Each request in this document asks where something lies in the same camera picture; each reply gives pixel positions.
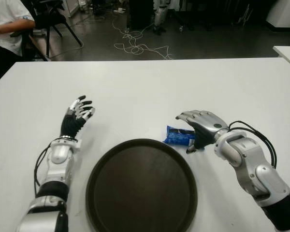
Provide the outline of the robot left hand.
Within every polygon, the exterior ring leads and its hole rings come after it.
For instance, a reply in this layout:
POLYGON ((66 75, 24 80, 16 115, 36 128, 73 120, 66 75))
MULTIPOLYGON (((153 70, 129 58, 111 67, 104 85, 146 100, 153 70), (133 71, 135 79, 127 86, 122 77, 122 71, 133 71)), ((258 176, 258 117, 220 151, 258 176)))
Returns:
POLYGON ((91 100, 86 100, 86 95, 76 98, 68 107, 60 128, 60 137, 75 139, 78 132, 94 115, 95 108, 91 100))

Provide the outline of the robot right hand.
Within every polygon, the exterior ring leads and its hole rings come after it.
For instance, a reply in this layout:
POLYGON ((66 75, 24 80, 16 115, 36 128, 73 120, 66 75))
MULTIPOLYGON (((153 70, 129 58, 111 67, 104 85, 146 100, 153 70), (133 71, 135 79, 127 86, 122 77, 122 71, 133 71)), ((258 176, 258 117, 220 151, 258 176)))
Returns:
POLYGON ((214 144, 221 135, 229 131, 226 122, 209 111, 185 111, 177 115, 175 119, 185 121, 195 131, 194 143, 186 150, 187 154, 214 144))

